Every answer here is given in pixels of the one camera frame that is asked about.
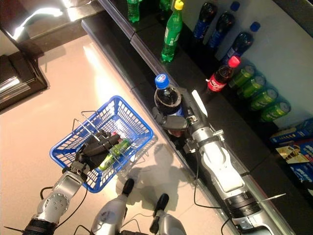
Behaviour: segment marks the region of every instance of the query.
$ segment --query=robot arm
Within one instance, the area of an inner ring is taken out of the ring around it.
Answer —
[[[89,138],[76,153],[75,161],[63,169],[63,175],[54,185],[52,192],[43,199],[37,213],[25,228],[23,235],[52,235],[61,216],[67,211],[71,198],[87,180],[87,173],[97,168],[109,153],[109,149],[118,143],[119,135],[99,133],[100,142]]]
[[[183,127],[187,126],[185,130],[191,138],[186,140],[184,150],[187,153],[200,154],[202,165],[210,173],[212,183],[239,231],[247,232],[266,227],[272,235],[280,234],[273,220],[259,206],[240,174],[232,166],[230,155],[224,146],[223,131],[215,132],[210,128],[203,103],[196,101],[201,100],[199,95],[191,97],[186,89],[179,90],[182,95],[184,117],[160,118],[162,114],[154,107],[153,115],[156,121],[164,129],[170,130],[171,126],[177,130],[183,130]]]

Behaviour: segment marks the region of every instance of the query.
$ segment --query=red label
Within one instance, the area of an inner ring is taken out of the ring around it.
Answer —
[[[209,87],[211,91],[220,92],[221,89],[223,89],[223,87],[226,86],[226,83],[220,83],[216,81],[215,75],[213,74],[210,77],[210,80],[207,82],[207,86]]]

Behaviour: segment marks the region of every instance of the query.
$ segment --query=tiled floor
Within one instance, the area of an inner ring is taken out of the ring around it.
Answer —
[[[90,228],[101,207],[121,192],[127,174],[135,178],[136,185],[129,197],[125,222],[135,216],[141,231],[150,234],[152,218],[143,215],[151,215],[157,198],[166,192],[170,196],[169,213],[181,220],[188,235],[221,234],[223,221],[215,210],[194,205],[192,180],[88,36],[48,51],[39,64],[49,89],[0,116],[1,234],[16,234],[3,226],[25,228],[40,202],[40,189],[52,186],[61,176],[61,168],[49,157],[49,150],[71,131],[73,118],[82,119],[82,110],[96,110],[113,95],[122,96],[152,127],[154,144],[136,165],[116,175],[100,193],[87,194],[81,208],[55,235],[73,234],[79,224]],[[78,191],[61,221],[76,208],[84,193],[84,188]],[[200,190],[197,201],[208,204]],[[133,221],[124,229],[138,231]],[[229,234],[227,227],[224,234]]]

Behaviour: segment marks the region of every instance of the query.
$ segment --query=metal basket handle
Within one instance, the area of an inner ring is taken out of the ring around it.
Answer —
[[[85,116],[84,113],[97,113],[97,111],[95,111],[95,110],[91,110],[91,111],[81,111],[80,114],[86,119],[87,122],[89,122],[89,124],[90,124],[98,133],[100,133],[100,131],[97,129],[97,127]]]
[[[84,124],[82,124],[80,122],[80,120],[74,118],[73,120],[73,126],[72,126],[72,133],[74,131],[74,125],[75,125],[75,121],[78,122],[89,134],[91,134],[98,142],[100,142],[99,138],[97,136],[95,136],[87,127],[84,126]]]

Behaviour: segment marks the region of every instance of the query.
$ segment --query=plastic basket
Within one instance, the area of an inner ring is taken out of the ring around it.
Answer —
[[[96,168],[88,173],[87,184],[84,183],[84,187],[87,187],[90,192],[97,193],[137,151],[151,140],[153,131],[129,104],[117,95],[102,105],[88,120],[98,130],[116,132],[132,143],[108,169],[101,171]],[[83,125],[92,133],[96,133],[96,129],[87,120],[83,122]],[[90,133],[82,125],[79,126],[52,147],[50,157],[62,168],[70,166],[75,159],[76,152],[89,136]]]

